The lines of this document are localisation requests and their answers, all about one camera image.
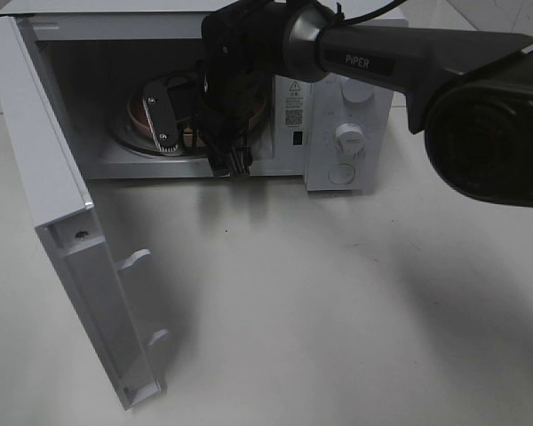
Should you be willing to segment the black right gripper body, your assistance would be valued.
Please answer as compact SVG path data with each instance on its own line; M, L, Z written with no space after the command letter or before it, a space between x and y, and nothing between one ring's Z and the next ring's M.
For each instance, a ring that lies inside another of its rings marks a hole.
M195 103L195 130L207 149L214 177L250 174L250 119L265 74L226 72L201 66Z

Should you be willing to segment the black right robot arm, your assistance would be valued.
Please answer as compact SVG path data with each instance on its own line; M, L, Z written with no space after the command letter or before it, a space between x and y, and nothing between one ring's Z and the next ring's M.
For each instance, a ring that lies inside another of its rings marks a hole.
M203 19L192 126L216 176L243 176L263 80L329 74L400 92L441 179L466 197L533 208L533 36L382 27L316 1L237 1Z

